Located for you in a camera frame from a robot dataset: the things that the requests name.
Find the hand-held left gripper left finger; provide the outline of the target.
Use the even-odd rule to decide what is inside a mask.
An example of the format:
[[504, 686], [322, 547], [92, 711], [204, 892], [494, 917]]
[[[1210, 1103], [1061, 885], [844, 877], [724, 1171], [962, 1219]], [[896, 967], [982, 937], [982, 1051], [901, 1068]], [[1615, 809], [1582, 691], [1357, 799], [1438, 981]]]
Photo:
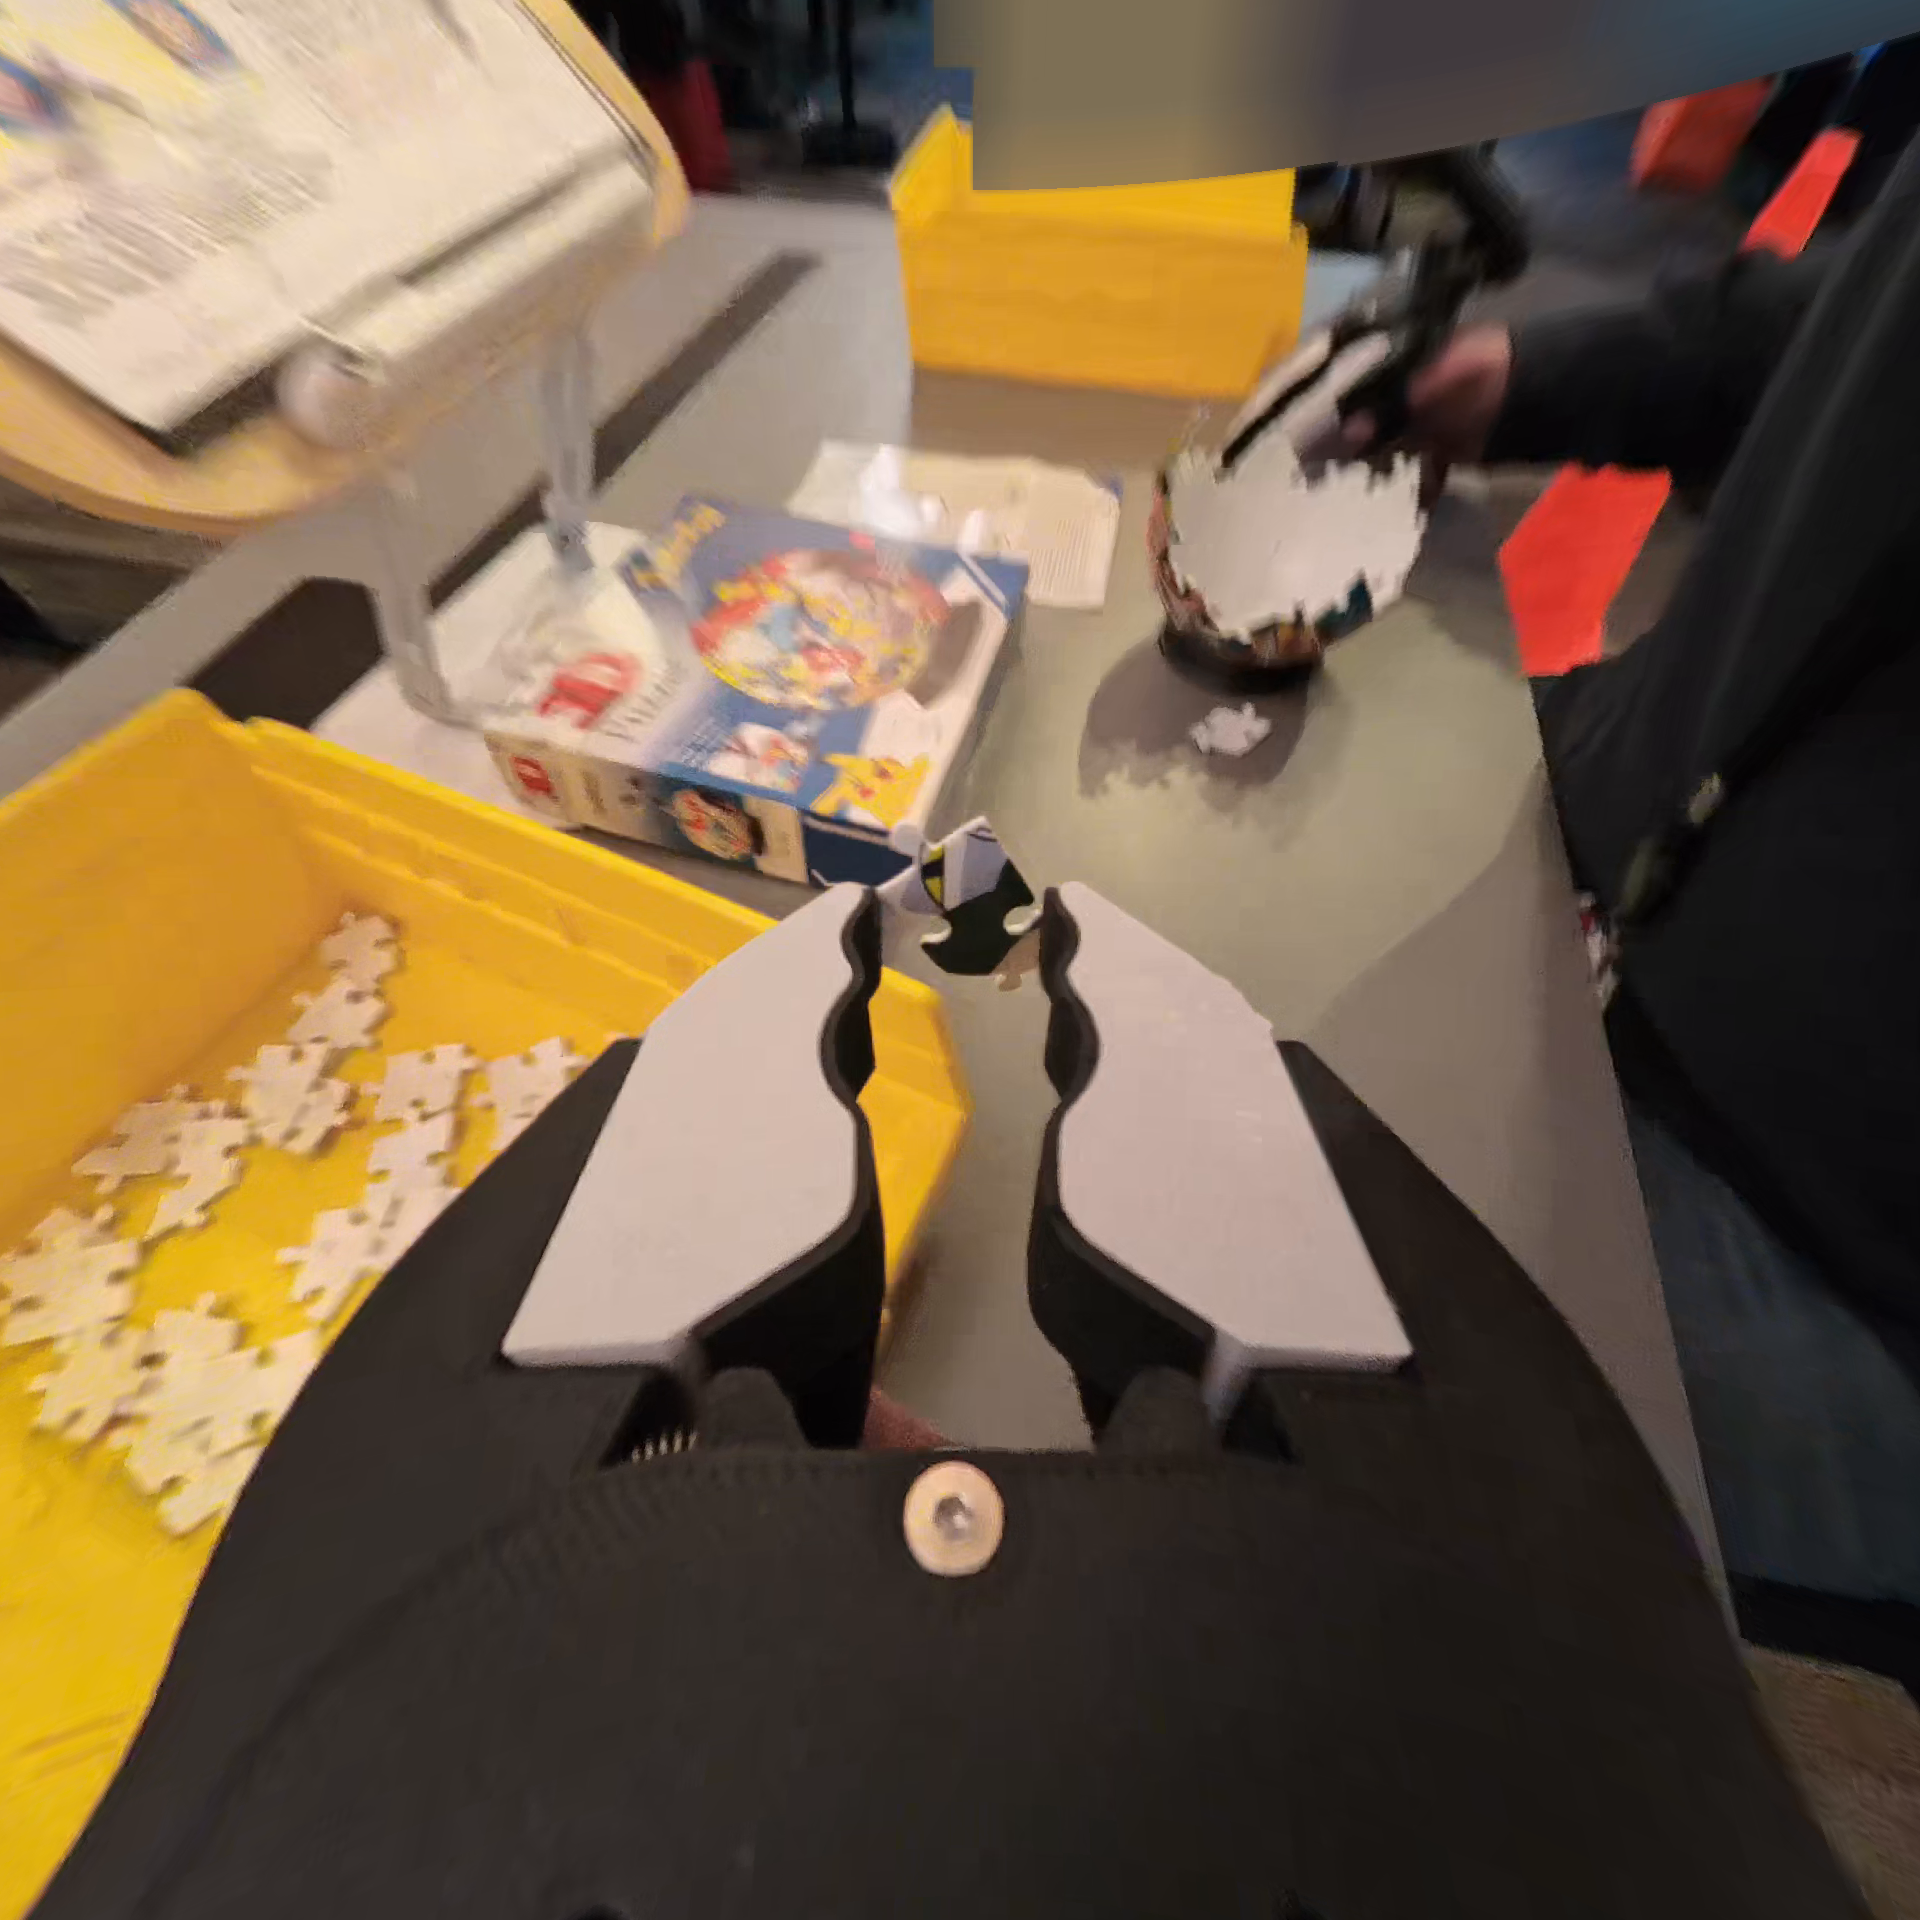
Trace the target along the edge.
[[774, 1380], [854, 1449], [884, 1293], [872, 1126], [880, 903], [842, 883], [702, 974], [501, 1161], [520, 1293], [509, 1375], [650, 1375], [692, 1408]]

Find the person's right forearm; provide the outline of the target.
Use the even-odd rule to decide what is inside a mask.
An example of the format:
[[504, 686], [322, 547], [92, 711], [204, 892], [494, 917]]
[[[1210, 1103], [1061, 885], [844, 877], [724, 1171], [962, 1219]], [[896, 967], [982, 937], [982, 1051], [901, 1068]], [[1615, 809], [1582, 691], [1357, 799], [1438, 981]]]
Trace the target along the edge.
[[1764, 248], [1668, 279], [1637, 302], [1509, 329], [1485, 467], [1576, 463], [1711, 481], [1733, 459], [1792, 337], [1852, 241]]

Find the person's torso in dark sweater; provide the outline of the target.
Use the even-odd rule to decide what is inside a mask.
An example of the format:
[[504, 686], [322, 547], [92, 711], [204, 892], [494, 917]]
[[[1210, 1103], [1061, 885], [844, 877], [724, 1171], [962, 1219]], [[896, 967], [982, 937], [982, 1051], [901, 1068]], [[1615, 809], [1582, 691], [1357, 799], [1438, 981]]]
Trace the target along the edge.
[[1664, 615], [1541, 700], [1576, 880], [1722, 773], [1675, 899], [1615, 932], [1632, 1096], [1915, 1372], [1915, 143], [1770, 381]]

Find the person's right hand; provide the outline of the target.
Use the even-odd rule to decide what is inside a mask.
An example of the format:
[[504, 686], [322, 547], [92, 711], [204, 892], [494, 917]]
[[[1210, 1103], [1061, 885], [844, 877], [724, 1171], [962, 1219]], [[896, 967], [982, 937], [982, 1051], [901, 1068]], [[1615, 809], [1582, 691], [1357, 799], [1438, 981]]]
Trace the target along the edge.
[[1407, 451], [1430, 467], [1476, 463], [1503, 409], [1512, 357], [1506, 325], [1460, 326], [1407, 381], [1402, 425], [1381, 427], [1355, 413], [1338, 443], [1367, 456]]

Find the yellow plastic bin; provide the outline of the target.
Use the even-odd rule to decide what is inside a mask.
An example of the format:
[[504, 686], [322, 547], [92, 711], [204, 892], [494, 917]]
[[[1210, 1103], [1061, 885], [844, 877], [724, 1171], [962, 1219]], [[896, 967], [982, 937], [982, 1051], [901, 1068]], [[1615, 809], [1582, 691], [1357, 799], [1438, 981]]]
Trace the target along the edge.
[[916, 368], [1176, 400], [1246, 396], [1294, 347], [1294, 173], [980, 190], [938, 108], [888, 182]]
[[[483, 1053], [637, 1033], [700, 974], [766, 929], [754, 911], [679, 880], [524, 828], [491, 806], [332, 749], [287, 727], [232, 725], [166, 695], [4, 803], [4, 1254], [133, 1236], [168, 1183], [141, 1174], [116, 1201], [29, 1228], [72, 1199], [82, 1150], [138, 1102], [212, 1096], [212, 1078], [279, 1036], [294, 987], [322, 979], [318, 943], [347, 909], [397, 925], [390, 1048], [439, 1040]], [[165, 1480], [139, 1492], [108, 1437], [36, 1425], [54, 1398], [51, 1336], [4, 1355], [4, 1916], [119, 1916], [116, 1895], [63, 1870], [158, 1695], [212, 1710], [216, 1739], [258, 1710], [199, 1679], [199, 1629], [176, 1633], [207, 1568], [263, 1566], [242, 1608], [236, 1678], [267, 1699], [304, 1679], [324, 1641], [358, 1625], [541, 1479], [538, 1441], [613, 1440], [640, 1387], [586, 1396], [541, 1375], [475, 1373], [445, 1357], [477, 1328], [491, 1264], [402, 1279], [375, 1312], [379, 1367], [314, 1373], [293, 1440], [238, 1415], [239, 1444], [207, 1477], [253, 1467], [251, 1505], [166, 1537]], [[408, 1348], [390, 1323], [427, 1335]]]

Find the wooden board with printed paper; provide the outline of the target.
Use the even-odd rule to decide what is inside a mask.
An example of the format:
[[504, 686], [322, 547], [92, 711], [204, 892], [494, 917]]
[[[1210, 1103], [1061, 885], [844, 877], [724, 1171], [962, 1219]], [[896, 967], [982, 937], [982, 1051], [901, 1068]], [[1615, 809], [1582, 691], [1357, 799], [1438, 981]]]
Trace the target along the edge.
[[395, 462], [687, 217], [571, 4], [4, 4], [4, 485], [231, 539]]

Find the pile of puzzle pieces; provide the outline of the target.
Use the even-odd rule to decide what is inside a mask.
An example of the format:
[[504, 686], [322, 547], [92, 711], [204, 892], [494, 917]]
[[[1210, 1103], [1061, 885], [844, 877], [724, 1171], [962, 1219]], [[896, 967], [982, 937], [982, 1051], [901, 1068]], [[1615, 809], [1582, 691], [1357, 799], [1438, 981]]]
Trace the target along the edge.
[[226, 1519], [336, 1325], [586, 1069], [564, 1038], [390, 1051], [399, 929], [347, 911], [279, 1040], [125, 1107], [4, 1248], [29, 1429], [103, 1449], [186, 1537]]

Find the orange panel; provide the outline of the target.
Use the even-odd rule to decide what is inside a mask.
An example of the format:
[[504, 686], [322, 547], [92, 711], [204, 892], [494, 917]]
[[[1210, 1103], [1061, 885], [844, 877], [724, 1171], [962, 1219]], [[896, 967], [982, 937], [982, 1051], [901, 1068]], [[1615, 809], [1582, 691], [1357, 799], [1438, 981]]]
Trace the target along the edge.
[[1819, 129], [1747, 228], [1739, 252], [1781, 257], [1804, 253], [1856, 160], [1859, 142], [1852, 127]]
[[1530, 679], [1600, 660], [1607, 616], [1670, 488], [1660, 469], [1563, 463], [1527, 505], [1498, 571]]
[[1629, 147], [1628, 181], [1653, 193], [1714, 191], [1771, 91], [1774, 78], [1755, 78], [1648, 105]]

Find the white metal stand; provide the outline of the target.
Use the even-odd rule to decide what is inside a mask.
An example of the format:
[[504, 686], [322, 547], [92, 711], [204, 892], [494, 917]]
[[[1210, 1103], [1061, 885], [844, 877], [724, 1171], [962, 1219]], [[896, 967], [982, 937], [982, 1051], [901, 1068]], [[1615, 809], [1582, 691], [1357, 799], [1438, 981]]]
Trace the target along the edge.
[[540, 515], [443, 608], [429, 606], [399, 512], [378, 528], [370, 599], [382, 654], [397, 695], [434, 721], [486, 728], [501, 713], [549, 711], [558, 728], [586, 731], [592, 720], [574, 709], [592, 704], [594, 691], [550, 692], [550, 681], [579, 667], [592, 687], [610, 684], [619, 701], [672, 665], [686, 630], [682, 596], [640, 577], [653, 557], [642, 537], [590, 517], [594, 374], [587, 325], [543, 347], [535, 383]]

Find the black badge reel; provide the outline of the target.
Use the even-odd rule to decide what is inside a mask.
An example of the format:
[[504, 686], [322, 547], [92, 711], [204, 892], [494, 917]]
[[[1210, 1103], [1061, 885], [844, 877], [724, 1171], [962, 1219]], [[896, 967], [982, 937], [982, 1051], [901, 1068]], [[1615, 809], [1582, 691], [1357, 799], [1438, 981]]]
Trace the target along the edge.
[[1675, 899], [1726, 803], [1726, 785], [1722, 773], [1704, 774], [1674, 815], [1640, 836], [1615, 886], [1615, 929], [1639, 929], [1658, 920]]

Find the black round ball stand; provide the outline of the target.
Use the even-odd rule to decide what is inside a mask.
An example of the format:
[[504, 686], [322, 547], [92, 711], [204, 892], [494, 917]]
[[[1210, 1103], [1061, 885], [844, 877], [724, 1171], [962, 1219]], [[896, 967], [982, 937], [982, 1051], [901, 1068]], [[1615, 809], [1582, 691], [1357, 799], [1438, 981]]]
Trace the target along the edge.
[[1172, 620], [1159, 630], [1159, 651], [1189, 684], [1246, 700], [1308, 684], [1326, 657], [1326, 644], [1312, 632], [1227, 635]]

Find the colourful half-built puzzle ball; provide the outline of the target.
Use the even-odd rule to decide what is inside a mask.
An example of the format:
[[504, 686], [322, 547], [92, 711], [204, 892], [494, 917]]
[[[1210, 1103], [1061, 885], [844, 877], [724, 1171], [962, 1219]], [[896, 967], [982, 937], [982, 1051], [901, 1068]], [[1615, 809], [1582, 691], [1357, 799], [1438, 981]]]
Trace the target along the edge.
[[1327, 648], [1392, 608], [1424, 547], [1424, 459], [1269, 441], [1221, 467], [1224, 425], [1202, 419], [1157, 477], [1162, 627], [1295, 630]]

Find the black printed jigsaw piece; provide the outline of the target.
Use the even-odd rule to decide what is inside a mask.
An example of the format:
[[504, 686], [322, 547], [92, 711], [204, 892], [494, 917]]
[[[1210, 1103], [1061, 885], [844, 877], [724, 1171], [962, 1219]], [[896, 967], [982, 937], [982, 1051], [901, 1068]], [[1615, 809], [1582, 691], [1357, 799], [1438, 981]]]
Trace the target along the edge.
[[886, 929], [944, 976], [1019, 991], [1040, 959], [1043, 909], [992, 822], [973, 815], [942, 836], [901, 822], [891, 846], [903, 868], [877, 888]]

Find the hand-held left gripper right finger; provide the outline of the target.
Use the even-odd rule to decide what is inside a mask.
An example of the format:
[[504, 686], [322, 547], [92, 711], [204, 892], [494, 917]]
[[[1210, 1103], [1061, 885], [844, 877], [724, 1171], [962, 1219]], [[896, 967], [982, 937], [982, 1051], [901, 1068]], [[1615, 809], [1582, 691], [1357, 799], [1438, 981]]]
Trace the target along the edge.
[[1261, 1375], [1406, 1368], [1402, 1312], [1243, 991], [1078, 880], [1045, 895], [1040, 982], [1028, 1304], [1088, 1421], [1157, 1372], [1224, 1430]]

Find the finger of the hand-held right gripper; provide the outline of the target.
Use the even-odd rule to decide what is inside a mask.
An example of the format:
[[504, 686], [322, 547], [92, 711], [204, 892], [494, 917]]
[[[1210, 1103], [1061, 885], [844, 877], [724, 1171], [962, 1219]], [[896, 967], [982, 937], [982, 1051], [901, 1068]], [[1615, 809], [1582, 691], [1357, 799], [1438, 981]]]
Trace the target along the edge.
[[1398, 345], [1398, 334], [1390, 326], [1338, 321], [1317, 329], [1286, 359], [1261, 372], [1227, 420], [1216, 462], [1237, 467], [1269, 441], [1308, 455], [1326, 451], [1341, 432], [1348, 396], [1374, 376]]

